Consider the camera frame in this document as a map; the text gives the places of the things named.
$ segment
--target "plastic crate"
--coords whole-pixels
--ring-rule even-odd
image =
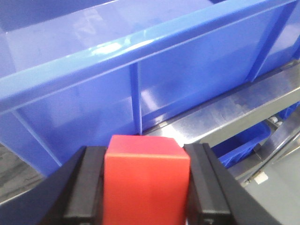
[[[253,148],[271,135],[271,129],[260,122],[214,146],[212,150],[221,163],[229,168],[246,158]]]
[[[103,2],[0,1],[0,142],[46,176],[299,56],[299,0]]]
[[[297,102],[291,105],[290,107],[280,111],[278,114],[283,120],[286,120],[299,106],[300,106],[300,102]]]

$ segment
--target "bin rib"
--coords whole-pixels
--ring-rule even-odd
[[[284,6],[281,14],[279,15],[277,21],[274,23],[273,28],[267,37],[264,45],[261,48],[260,53],[258,54],[246,80],[253,82],[255,78],[258,76],[259,72],[261,71],[270,50],[274,46],[275,42],[277,41],[279,35],[285,28],[286,23],[288,22],[290,16],[292,15],[293,10],[297,6],[297,1],[289,3]]]
[[[58,160],[58,158],[51,151],[49,146],[45,143],[45,141],[34,131],[34,129],[30,126],[30,124],[23,118],[23,116],[17,111],[12,111],[12,114],[17,118],[17,120],[28,130],[28,132],[36,139],[36,141],[45,149],[45,151],[53,158],[53,160],[57,163],[58,166],[62,166],[62,163]]]

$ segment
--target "stainless steel shelf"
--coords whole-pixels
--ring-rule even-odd
[[[300,101],[300,64],[278,70],[165,121],[145,135],[174,138],[180,146],[210,146]]]

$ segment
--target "red cube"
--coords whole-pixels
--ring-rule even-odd
[[[103,225],[183,225],[190,158],[172,138],[115,135],[105,155]]]

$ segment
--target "gray floor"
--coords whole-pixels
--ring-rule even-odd
[[[0,144],[0,204],[35,187],[43,176]]]

